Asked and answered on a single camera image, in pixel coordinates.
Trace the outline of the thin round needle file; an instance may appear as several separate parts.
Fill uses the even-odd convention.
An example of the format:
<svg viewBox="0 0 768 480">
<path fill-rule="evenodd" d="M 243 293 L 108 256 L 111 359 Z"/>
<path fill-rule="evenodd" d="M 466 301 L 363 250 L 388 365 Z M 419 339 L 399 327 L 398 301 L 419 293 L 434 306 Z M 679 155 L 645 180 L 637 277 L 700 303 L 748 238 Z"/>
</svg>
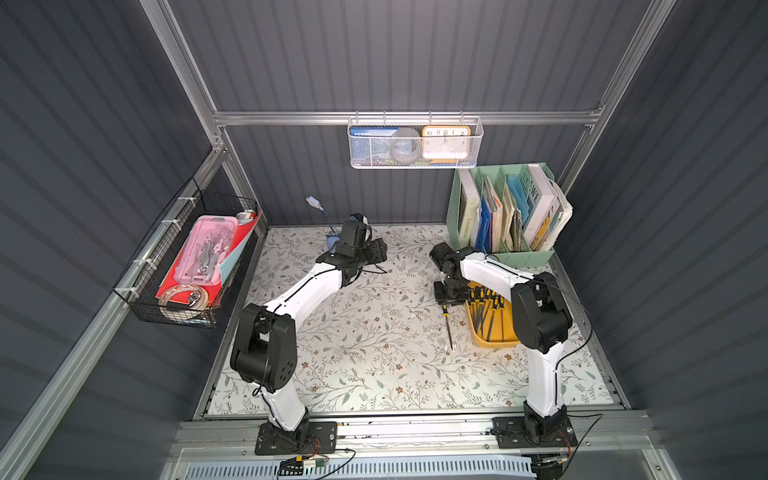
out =
<svg viewBox="0 0 768 480">
<path fill-rule="evenodd" d="M 442 314 L 443 314 L 443 319 L 444 319 L 445 328 L 446 328 L 446 334 L 448 338 L 448 348 L 450 351 L 452 351 L 454 348 L 454 345 L 453 345 L 453 336 L 452 336 L 452 331 L 450 326 L 450 314 L 449 314 L 448 306 L 442 305 L 441 308 L 442 308 Z"/>
</svg>

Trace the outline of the yellow plastic storage tray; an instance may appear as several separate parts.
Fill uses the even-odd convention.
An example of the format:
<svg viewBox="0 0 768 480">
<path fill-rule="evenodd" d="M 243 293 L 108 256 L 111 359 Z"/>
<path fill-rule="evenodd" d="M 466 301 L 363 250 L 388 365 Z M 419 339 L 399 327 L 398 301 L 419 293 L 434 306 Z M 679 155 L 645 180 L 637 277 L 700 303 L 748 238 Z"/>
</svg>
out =
<svg viewBox="0 0 768 480">
<path fill-rule="evenodd" d="M 469 298 L 465 302 L 472 338 L 486 349 L 511 348 L 520 344 L 515 331 L 511 302 L 500 294 L 469 283 Z"/>
</svg>

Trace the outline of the black yellow file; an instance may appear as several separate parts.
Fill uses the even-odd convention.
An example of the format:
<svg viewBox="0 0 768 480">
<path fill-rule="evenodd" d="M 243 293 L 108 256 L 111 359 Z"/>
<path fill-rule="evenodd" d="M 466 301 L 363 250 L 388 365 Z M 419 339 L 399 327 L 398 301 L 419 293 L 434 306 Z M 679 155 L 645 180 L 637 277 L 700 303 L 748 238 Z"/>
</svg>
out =
<svg viewBox="0 0 768 480">
<path fill-rule="evenodd" d="M 478 286 L 474 288 L 473 322 L 474 322 L 475 333 L 478 335 L 481 334 L 482 325 L 484 323 L 484 313 L 485 313 L 485 305 L 486 305 L 485 293 L 486 293 L 486 288 L 483 286 Z"/>
<path fill-rule="evenodd" d="M 500 297 L 498 294 L 493 294 L 491 300 L 492 302 L 490 303 L 489 310 L 488 310 L 488 324 L 486 325 L 485 339 L 487 341 L 491 340 L 495 317 L 498 313 L 498 310 L 503 307 L 503 298 Z"/>
</svg>

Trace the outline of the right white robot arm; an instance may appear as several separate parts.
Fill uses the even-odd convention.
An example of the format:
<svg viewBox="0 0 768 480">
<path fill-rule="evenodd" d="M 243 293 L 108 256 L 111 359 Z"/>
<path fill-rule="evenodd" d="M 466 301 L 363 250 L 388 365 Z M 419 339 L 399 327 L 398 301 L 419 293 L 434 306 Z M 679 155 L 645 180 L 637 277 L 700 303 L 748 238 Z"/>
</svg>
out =
<svg viewBox="0 0 768 480">
<path fill-rule="evenodd" d="M 513 331 L 527 349 L 525 434 L 539 443 L 564 432 L 569 418 L 560 363 L 573 318 L 556 278 L 548 272 L 527 277 L 488 254 L 471 247 L 455 250 L 446 242 L 434 246 L 429 257 L 444 275 L 434 284 L 439 305 L 468 300 L 472 282 L 510 302 Z"/>
</svg>

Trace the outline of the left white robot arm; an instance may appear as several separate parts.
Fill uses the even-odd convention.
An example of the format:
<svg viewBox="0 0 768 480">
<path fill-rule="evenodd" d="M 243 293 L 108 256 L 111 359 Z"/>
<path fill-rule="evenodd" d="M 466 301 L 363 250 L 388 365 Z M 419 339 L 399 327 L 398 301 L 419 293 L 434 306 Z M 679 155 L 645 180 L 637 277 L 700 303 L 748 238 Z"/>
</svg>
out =
<svg viewBox="0 0 768 480">
<path fill-rule="evenodd" d="M 310 270 L 283 294 L 263 305 L 251 303 L 240 313 L 230 368 L 256 386 L 268 408 L 268 424 L 294 434 L 308 423 L 308 410 L 293 384 L 298 366 L 297 333 L 329 297 L 352 285 L 386 260 L 387 245 L 373 237 L 367 217 L 355 213 L 342 225 L 340 238 Z"/>
</svg>

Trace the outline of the green desktop file organizer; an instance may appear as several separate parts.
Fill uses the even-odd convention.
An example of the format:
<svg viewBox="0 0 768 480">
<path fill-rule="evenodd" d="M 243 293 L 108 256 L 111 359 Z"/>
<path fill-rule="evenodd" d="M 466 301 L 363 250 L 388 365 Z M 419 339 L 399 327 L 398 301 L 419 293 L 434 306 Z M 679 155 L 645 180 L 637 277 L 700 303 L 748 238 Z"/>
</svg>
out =
<svg viewBox="0 0 768 480">
<path fill-rule="evenodd" d="M 455 250 L 459 247 L 458 222 L 460 202 L 460 181 L 457 169 L 454 173 L 453 184 L 449 199 L 446 224 L 449 235 L 449 245 Z M 485 198 L 492 212 L 492 252 L 490 256 L 496 261 L 514 269 L 533 269 L 544 267 L 553 252 L 532 251 L 522 236 L 523 228 L 515 224 L 522 217 L 519 202 L 508 186 L 510 175 L 517 177 L 530 176 L 527 164 L 493 165 L 467 169 L 472 174 L 480 197 Z"/>
</svg>

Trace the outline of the blue box in basket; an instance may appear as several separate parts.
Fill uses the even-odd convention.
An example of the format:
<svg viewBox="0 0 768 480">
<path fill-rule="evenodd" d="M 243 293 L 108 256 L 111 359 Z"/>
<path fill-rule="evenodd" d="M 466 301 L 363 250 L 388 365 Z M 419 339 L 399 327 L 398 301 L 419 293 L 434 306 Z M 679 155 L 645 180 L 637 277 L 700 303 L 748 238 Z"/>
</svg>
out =
<svg viewBox="0 0 768 480">
<path fill-rule="evenodd" d="M 353 168 L 394 165 L 392 137 L 397 127 L 352 126 L 348 129 L 350 164 Z"/>
</svg>

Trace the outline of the pink plastic tool case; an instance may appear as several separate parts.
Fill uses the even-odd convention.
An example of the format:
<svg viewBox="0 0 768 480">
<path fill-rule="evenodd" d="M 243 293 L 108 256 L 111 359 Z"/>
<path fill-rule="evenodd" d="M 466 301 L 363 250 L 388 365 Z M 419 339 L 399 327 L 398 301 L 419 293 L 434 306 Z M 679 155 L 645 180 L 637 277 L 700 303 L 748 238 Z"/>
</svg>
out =
<svg viewBox="0 0 768 480">
<path fill-rule="evenodd" d="M 220 284 L 220 264 L 231 252 L 238 226 L 231 216 L 199 217 L 182 248 L 174 280 L 186 285 Z"/>
</svg>

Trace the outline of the blue folder in organizer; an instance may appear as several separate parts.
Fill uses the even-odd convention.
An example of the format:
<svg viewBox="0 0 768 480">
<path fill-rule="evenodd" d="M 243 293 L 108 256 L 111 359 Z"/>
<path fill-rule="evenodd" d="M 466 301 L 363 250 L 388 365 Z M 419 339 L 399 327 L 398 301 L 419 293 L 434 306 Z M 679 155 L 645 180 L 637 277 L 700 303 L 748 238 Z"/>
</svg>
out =
<svg viewBox="0 0 768 480">
<path fill-rule="evenodd" d="M 481 199 L 475 248 L 485 254 L 492 252 L 492 212 L 485 198 Z"/>
</svg>

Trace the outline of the grey tape roll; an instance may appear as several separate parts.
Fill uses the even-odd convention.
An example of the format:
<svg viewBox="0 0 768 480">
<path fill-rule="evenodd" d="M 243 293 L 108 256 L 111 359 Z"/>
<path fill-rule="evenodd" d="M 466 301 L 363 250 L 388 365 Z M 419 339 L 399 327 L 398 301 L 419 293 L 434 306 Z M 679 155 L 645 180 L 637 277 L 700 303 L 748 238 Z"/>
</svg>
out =
<svg viewBox="0 0 768 480">
<path fill-rule="evenodd" d="M 421 158 L 422 140 L 417 130 L 401 127 L 391 138 L 390 153 L 395 161 L 401 164 L 413 164 Z"/>
</svg>

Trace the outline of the white binder right side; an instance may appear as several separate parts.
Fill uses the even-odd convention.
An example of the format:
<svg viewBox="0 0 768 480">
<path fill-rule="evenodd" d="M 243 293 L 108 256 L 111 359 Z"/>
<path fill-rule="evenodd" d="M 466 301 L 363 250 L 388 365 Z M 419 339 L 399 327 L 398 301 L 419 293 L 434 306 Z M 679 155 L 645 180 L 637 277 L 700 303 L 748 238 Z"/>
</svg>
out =
<svg viewBox="0 0 768 480">
<path fill-rule="evenodd" d="M 550 251 L 573 215 L 573 206 L 568 201 L 560 186 L 553 180 L 549 181 L 556 201 L 552 204 L 539 232 L 534 238 L 534 251 Z"/>
</svg>

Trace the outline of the white vented panel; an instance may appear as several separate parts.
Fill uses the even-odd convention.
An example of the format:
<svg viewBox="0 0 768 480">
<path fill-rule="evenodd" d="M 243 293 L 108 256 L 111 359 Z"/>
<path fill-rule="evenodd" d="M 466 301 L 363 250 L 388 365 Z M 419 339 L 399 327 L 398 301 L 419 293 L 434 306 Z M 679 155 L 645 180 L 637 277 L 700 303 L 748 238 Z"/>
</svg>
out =
<svg viewBox="0 0 768 480">
<path fill-rule="evenodd" d="M 193 462 L 177 479 L 535 479 L 532 461 L 512 455 L 332 458 L 289 472 L 278 460 Z"/>
</svg>

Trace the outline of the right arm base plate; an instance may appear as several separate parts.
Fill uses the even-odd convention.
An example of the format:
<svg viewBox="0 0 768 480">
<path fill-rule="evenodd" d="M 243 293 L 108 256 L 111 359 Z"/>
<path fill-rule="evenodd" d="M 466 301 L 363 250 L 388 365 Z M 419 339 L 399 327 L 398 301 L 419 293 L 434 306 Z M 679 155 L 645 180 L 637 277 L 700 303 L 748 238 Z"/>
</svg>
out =
<svg viewBox="0 0 768 480">
<path fill-rule="evenodd" d="M 495 417 L 490 435 L 501 449 L 575 448 L 579 443 L 568 418 L 548 422 L 534 416 Z"/>
</svg>

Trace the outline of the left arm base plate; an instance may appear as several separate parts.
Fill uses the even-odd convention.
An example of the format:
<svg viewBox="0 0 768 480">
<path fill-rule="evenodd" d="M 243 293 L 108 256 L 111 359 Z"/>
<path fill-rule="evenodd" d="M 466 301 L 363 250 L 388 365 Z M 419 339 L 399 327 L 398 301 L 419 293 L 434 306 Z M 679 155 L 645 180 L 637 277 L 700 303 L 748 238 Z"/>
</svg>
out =
<svg viewBox="0 0 768 480">
<path fill-rule="evenodd" d="M 293 432 L 284 431 L 270 422 L 265 422 L 259 428 L 254 454 L 330 454 L 335 452 L 337 440 L 338 424 L 335 422 L 302 422 Z"/>
</svg>

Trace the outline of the aluminium front rail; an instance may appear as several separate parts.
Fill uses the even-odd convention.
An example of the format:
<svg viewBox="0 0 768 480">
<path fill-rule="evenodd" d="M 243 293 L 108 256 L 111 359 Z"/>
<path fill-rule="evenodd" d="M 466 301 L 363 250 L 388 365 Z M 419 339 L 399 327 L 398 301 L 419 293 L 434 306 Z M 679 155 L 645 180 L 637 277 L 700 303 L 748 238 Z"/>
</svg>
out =
<svg viewBox="0 0 768 480">
<path fill-rule="evenodd" d="M 337 450 L 361 456 L 497 453 L 491 434 L 495 413 L 339 417 Z M 661 444 L 649 415 L 638 410 L 578 411 L 571 415 L 581 453 L 647 450 Z M 180 424 L 171 462 L 251 460 L 260 419 L 190 421 Z"/>
</svg>

